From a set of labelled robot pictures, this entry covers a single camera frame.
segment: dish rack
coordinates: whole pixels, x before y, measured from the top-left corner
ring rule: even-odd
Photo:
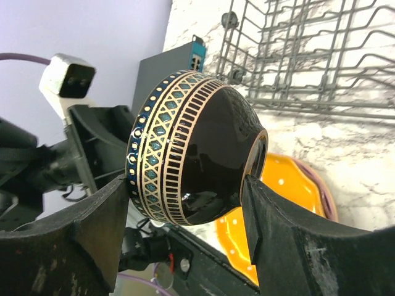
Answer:
[[[393,0],[232,0],[217,78],[256,109],[395,119]]]

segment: white marble surface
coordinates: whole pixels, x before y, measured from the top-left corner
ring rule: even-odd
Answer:
[[[372,0],[359,2],[359,6],[362,7],[372,3]],[[378,0],[377,2],[378,5],[385,5],[392,1]],[[328,0],[313,14],[319,16],[328,9],[336,10],[335,7],[338,6],[339,1]],[[243,7],[244,0],[235,0],[232,10],[241,15]],[[193,34],[198,35],[203,38],[207,46],[204,72],[214,75],[224,34],[220,19],[229,8],[230,0],[173,0],[164,50],[181,46],[190,42]],[[382,14],[372,25],[375,28],[385,26],[386,31],[395,33],[393,25],[395,15],[388,11],[380,13]],[[354,21],[365,24],[366,14],[354,17]],[[359,45],[364,36],[351,35],[348,46]],[[366,48],[369,52],[394,59],[394,44],[390,41],[393,40],[376,36],[367,43]],[[324,43],[325,37],[315,42]],[[305,50],[313,50],[317,44],[310,42],[304,46]],[[240,48],[250,50],[252,54],[256,51],[254,47],[256,46],[251,43],[240,42]],[[350,65],[355,65],[365,53],[355,51],[344,60]],[[312,77],[302,77],[302,80],[306,79],[311,80]],[[241,93],[247,93],[245,87],[237,88]],[[394,92],[379,91],[354,92],[343,97],[344,101],[356,98],[370,102],[395,100]],[[257,113],[263,126],[268,130],[270,152],[304,160],[311,164],[326,181],[335,198],[341,223],[368,230],[395,224],[395,121],[281,114],[263,110],[258,110]],[[192,226],[189,230],[221,250],[213,223]]]

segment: plate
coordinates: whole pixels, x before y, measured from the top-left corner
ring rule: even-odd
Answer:
[[[268,153],[261,179],[279,195],[326,218],[317,185],[299,169],[291,157]],[[251,265],[249,258],[241,207],[217,219],[215,227],[231,266],[258,286],[256,268]]]

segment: wall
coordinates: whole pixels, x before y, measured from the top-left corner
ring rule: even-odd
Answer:
[[[0,52],[81,57],[97,68],[91,98],[103,106],[131,106],[139,61],[162,52],[171,5],[171,0],[2,0]],[[64,135],[38,90],[43,70],[28,62],[0,62],[0,117],[51,145]],[[52,192],[45,196],[43,215],[67,205]]]

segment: marble countertop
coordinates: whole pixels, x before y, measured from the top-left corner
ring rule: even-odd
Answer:
[[[192,35],[197,35],[203,38],[207,46],[204,72],[214,75],[224,34],[220,19],[229,11],[230,2],[173,0],[164,50],[190,42]],[[239,14],[243,2],[235,0],[233,11]],[[327,5],[339,5],[339,1],[329,0]],[[395,32],[393,26],[388,30]],[[377,51],[384,47],[380,40],[375,46]],[[386,54],[394,57],[393,44],[385,46]],[[244,87],[238,90],[242,94],[246,91]],[[395,224],[394,121],[267,110],[257,110],[257,113],[268,130],[269,152],[293,156],[309,163],[330,188],[340,223],[367,230]],[[188,229],[221,250],[213,223],[190,226]]]

